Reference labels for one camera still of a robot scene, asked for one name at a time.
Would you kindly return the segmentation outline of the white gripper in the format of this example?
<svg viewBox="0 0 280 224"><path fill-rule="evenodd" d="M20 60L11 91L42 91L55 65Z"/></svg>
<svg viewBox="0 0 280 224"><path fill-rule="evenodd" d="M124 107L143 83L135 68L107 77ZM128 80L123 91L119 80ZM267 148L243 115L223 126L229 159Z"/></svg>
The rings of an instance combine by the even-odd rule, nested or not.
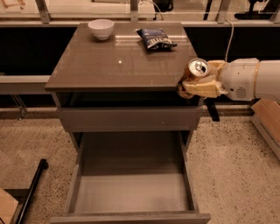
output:
<svg viewBox="0 0 280 224"><path fill-rule="evenodd" d="M252 59L236 59L230 63L225 60L209 60L211 71L220 72L220 81L213 76L209 78L182 79L177 86L178 94L191 99L195 95L217 98L226 95L233 101L252 101L254 96L255 77L260 61Z"/></svg>

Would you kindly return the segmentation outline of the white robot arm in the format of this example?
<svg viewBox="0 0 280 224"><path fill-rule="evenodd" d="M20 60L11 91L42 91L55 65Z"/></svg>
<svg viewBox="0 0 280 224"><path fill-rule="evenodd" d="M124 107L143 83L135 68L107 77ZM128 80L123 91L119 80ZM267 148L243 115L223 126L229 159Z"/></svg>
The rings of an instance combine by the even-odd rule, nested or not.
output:
<svg viewBox="0 0 280 224"><path fill-rule="evenodd" d="M206 98L225 95L233 101L264 98L280 102L280 61L195 58L186 65L177 90L186 99L195 95Z"/></svg>

